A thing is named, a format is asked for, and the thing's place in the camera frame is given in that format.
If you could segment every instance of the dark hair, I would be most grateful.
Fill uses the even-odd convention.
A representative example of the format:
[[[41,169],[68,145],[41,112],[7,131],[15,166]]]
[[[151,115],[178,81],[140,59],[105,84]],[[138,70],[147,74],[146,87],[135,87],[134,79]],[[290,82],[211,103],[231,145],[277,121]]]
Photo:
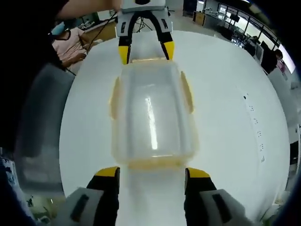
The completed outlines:
[[[276,50],[274,51],[274,53],[275,53],[277,56],[283,58],[283,54],[282,54],[282,52],[281,52],[279,49],[276,49]]]

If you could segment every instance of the plastic food container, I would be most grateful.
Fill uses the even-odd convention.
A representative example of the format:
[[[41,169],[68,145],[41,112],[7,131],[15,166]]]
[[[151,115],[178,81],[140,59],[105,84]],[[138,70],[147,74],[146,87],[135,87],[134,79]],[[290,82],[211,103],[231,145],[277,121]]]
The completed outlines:
[[[190,89],[173,61],[125,65],[110,107],[112,154],[120,164],[183,165],[198,149]]]

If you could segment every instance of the white round table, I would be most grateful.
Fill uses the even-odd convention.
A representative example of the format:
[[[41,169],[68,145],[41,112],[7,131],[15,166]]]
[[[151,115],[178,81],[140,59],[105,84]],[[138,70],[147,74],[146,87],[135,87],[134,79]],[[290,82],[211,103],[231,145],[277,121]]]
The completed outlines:
[[[210,174],[258,220],[285,189],[289,138],[285,115],[268,77],[243,49],[221,39],[174,31],[174,61],[194,98],[200,150],[189,167]],[[155,32],[133,35],[132,57],[163,56]],[[111,156],[109,99],[121,74],[118,39],[95,46],[70,90],[60,134],[66,196],[117,165]]]

